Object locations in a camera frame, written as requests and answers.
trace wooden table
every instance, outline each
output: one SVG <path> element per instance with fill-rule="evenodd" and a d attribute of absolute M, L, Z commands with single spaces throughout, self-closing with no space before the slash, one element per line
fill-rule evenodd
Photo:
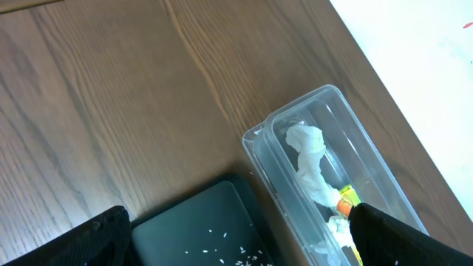
<path fill-rule="evenodd" d="M 0 263 L 224 171 L 282 226 L 240 140 L 326 83 L 430 234 L 473 255 L 471 220 L 328 0 L 69 0 L 0 16 Z"/>

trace white tissue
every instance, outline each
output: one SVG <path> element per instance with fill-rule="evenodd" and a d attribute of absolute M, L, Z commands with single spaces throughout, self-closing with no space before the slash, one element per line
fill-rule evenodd
<path fill-rule="evenodd" d="M 350 222 L 343 216 L 332 216 L 327 223 L 333 238 L 340 248 L 353 245 L 352 234 L 350 233 Z"/>
<path fill-rule="evenodd" d="M 340 193 L 325 182 L 320 171 L 320 159 L 325 153 L 322 131 L 315 126 L 291 126 L 287 130 L 286 143 L 299 153 L 296 179 L 302 189 L 313 201 L 325 207 L 336 207 Z"/>

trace plastic container lid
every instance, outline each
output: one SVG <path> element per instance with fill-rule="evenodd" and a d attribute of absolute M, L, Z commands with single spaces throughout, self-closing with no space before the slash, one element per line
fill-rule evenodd
<path fill-rule="evenodd" d="M 332 210 L 312 201 L 295 179 L 298 153 L 285 132 L 300 123 L 322 130 L 325 181 L 351 185 L 362 202 L 427 234 L 403 191 L 339 89 L 325 85 L 286 106 L 243 136 L 243 146 L 296 241 L 312 265 L 357 265 L 350 247 L 340 248 L 327 221 Z"/>

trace white surface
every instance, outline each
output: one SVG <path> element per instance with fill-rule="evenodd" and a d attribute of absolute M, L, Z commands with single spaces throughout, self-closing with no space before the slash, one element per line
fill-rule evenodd
<path fill-rule="evenodd" d="M 472 0 L 331 0 L 473 218 Z"/>

